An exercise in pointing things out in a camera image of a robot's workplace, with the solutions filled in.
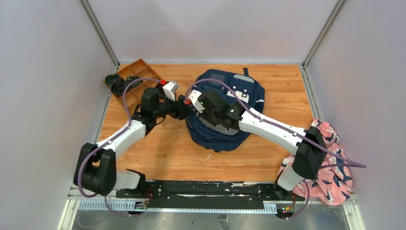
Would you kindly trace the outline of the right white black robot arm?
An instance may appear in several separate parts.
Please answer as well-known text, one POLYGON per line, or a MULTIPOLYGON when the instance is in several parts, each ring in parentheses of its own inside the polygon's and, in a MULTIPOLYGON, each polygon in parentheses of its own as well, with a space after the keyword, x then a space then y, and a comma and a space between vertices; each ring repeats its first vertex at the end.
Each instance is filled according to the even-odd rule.
POLYGON ((271 119, 240 100, 225 101, 215 91, 203 93, 192 90, 188 99, 197 116, 216 131, 243 131, 255 134, 278 144, 294 157, 273 184, 273 193, 279 200, 286 200, 303 180, 314 180, 326 157, 321 132, 315 128, 302 129, 271 119))

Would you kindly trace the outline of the navy blue backpack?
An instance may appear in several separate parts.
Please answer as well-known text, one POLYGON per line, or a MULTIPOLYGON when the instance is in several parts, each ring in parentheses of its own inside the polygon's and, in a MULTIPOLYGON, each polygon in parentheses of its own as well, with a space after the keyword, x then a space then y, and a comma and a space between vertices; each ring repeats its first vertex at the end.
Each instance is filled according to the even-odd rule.
POLYGON ((250 135, 241 131, 238 122, 246 109, 253 108, 258 112, 264 109, 265 89, 248 74, 237 74, 218 69, 209 69, 200 75, 193 86, 188 89, 202 93, 199 101, 204 109, 212 110, 230 106, 226 116, 235 122, 233 128, 212 125, 199 118, 194 110, 186 118, 186 124, 192 140, 206 149, 215 152, 236 149, 250 135))

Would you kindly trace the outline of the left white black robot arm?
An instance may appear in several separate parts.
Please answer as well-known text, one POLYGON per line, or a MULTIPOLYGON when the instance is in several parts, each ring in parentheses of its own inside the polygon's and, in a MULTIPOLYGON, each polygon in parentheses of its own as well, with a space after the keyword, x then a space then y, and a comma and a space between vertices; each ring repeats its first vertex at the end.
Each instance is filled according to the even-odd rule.
POLYGON ((191 110, 185 96, 169 98, 158 88, 146 88, 141 102, 135 107, 130 120, 113 135, 96 144, 86 143, 81 147, 73 183, 84 197, 84 191, 107 196, 111 191, 127 190, 135 198, 146 194, 146 176, 138 171, 117 169, 117 159, 135 142, 146 137, 159 123, 159 118, 171 116, 183 120, 191 110))

